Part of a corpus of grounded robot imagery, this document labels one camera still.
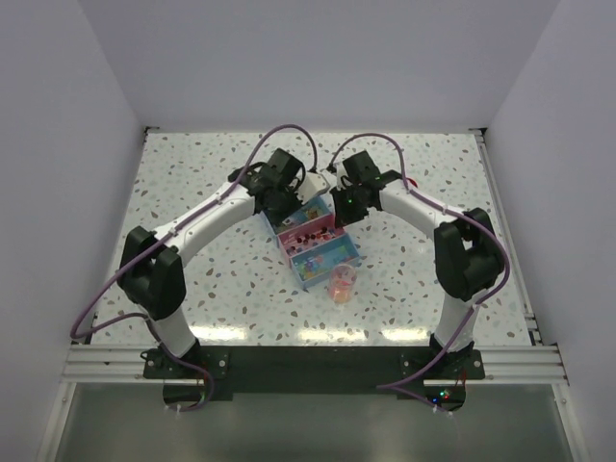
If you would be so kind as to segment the clear plastic jar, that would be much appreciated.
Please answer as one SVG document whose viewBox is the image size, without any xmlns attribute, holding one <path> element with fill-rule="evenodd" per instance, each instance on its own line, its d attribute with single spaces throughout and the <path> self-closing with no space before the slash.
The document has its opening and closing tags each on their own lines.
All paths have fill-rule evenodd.
<svg viewBox="0 0 616 462">
<path fill-rule="evenodd" d="M 354 266 L 340 264 L 330 272 L 328 293 L 337 304 L 344 304 L 351 300 L 354 294 L 354 285 L 357 273 Z"/>
</svg>

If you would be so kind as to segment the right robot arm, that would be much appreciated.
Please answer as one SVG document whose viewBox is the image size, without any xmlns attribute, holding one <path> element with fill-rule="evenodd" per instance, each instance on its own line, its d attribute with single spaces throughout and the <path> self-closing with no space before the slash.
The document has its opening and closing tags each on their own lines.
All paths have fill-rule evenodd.
<svg viewBox="0 0 616 462">
<path fill-rule="evenodd" d="M 481 208 L 464 212 L 418 192 L 401 172 L 380 170 L 366 151 L 326 170 L 336 176 L 330 194 L 337 225 L 349 226 L 375 209 L 404 220 L 433 242 L 437 282 L 445 296 L 428 365 L 435 375 L 452 377 L 463 366 L 460 351 L 474 342 L 475 306 L 500 289 L 510 272 L 488 213 Z"/>
</svg>

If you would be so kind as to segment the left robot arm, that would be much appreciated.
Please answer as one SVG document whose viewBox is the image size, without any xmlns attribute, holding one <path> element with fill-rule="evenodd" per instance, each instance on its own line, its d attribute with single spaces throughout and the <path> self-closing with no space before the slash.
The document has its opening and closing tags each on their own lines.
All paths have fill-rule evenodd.
<svg viewBox="0 0 616 462">
<path fill-rule="evenodd" d="M 152 322 L 154 335 L 167 350 L 165 364 L 178 377 L 199 366 L 197 339 L 181 309 L 187 290 L 184 267 L 233 225 L 264 213 L 280 222 L 302 206 L 299 185 L 307 179 L 304 164 L 283 149 L 265 162 L 237 168 L 207 200 L 183 216 L 148 231 L 138 226 L 126 237 L 117 285 Z"/>
</svg>

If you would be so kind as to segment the four-compartment candy tray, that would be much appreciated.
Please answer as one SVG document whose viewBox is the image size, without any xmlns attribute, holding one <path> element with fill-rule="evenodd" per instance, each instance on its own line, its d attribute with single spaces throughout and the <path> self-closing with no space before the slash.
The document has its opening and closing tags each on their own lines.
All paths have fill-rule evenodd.
<svg viewBox="0 0 616 462">
<path fill-rule="evenodd" d="M 278 225 L 265 213 L 261 216 L 303 290 L 327 280 L 337 265 L 359 261 L 355 243 L 344 228 L 335 226 L 335 216 L 321 197 Z"/>
</svg>

